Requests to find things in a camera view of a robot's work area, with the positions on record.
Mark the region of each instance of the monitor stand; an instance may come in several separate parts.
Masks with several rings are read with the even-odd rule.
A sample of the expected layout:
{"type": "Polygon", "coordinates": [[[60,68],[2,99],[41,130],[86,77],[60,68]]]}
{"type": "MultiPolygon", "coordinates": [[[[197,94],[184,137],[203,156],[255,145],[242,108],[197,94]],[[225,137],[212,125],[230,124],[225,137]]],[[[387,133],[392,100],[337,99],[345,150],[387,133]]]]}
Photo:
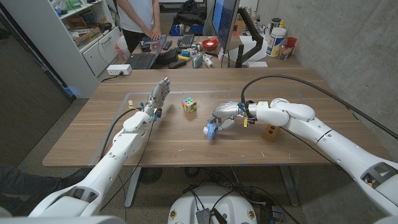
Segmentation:
{"type": "Polygon", "coordinates": [[[264,38],[258,33],[256,28],[254,27],[253,21],[251,20],[251,17],[249,16],[249,14],[245,10],[245,8],[239,8],[238,13],[241,15],[243,22],[245,23],[246,27],[248,28],[252,40],[256,41],[256,46],[253,47],[252,49],[250,49],[245,54],[243,54],[244,44],[239,45],[238,58],[236,59],[235,68],[242,68],[243,62],[245,62],[247,59],[249,59],[254,54],[256,54],[258,51],[261,50],[262,42],[264,41],[264,38]]]}

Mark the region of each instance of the white cabinet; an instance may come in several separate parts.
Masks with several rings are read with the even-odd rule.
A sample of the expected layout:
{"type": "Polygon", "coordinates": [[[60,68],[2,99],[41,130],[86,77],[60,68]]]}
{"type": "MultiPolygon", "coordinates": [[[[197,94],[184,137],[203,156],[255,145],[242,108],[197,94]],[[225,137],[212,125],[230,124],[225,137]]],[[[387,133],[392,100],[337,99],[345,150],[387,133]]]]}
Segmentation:
{"type": "Polygon", "coordinates": [[[84,58],[96,77],[108,67],[111,61],[118,55],[114,48],[118,39],[119,29],[113,29],[88,50],[83,52],[84,58]]]}
{"type": "Polygon", "coordinates": [[[100,85],[97,76],[118,55],[115,26],[106,0],[84,4],[59,17],[49,0],[0,0],[40,53],[77,98],[89,98],[100,85]],[[67,31],[69,16],[93,11],[96,22],[107,20],[112,29],[80,50],[67,31]]]}

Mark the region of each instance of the shoe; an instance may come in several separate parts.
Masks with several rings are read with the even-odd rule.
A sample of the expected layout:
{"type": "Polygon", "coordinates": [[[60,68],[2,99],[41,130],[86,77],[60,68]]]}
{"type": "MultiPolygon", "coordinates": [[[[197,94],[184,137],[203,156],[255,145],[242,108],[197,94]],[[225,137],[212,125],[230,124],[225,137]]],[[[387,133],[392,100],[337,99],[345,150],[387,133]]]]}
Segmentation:
{"type": "Polygon", "coordinates": [[[76,171],[74,174],[68,177],[61,178],[61,184],[62,184],[61,189],[65,189],[67,187],[79,183],[88,175],[88,173],[90,173],[91,170],[92,168],[81,168],[78,171],[76,171]]]}

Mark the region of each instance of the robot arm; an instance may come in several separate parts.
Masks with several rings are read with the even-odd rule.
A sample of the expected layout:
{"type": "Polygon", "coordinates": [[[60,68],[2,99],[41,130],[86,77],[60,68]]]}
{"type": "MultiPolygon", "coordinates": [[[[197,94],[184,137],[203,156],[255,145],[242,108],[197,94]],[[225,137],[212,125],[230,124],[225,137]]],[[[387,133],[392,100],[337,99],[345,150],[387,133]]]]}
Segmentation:
{"type": "Polygon", "coordinates": [[[277,98],[270,105],[266,101],[248,104],[237,110],[226,110],[225,103],[215,109],[208,120],[208,139],[212,130],[218,129],[215,121],[221,118],[246,114],[258,121],[274,126],[285,126],[289,131],[306,138],[325,152],[328,157],[342,167],[354,179],[369,199],[386,215],[398,215],[398,164],[368,153],[357,144],[340,135],[315,117],[314,110],[302,104],[289,103],[277,98]]]}
{"type": "Polygon", "coordinates": [[[128,158],[142,146],[145,128],[160,117],[165,97],[170,92],[168,78],[160,81],[148,96],[141,111],[123,123],[113,145],[93,170],[81,182],[41,201],[29,217],[87,217],[100,212],[104,197],[128,158]]]}

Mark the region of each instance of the gray t-shirt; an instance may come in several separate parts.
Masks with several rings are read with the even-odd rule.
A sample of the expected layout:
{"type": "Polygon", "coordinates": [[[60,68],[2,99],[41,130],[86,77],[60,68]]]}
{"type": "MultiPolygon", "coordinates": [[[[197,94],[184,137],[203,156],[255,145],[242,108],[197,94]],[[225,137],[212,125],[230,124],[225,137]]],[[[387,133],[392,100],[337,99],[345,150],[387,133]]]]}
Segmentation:
{"type": "MultiPolygon", "coordinates": [[[[145,26],[152,30],[154,28],[154,7],[152,0],[128,0],[137,16],[144,22],[145,26]]],[[[128,31],[140,32],[141,28],[118,6],[120,26],[128,31]]]]}

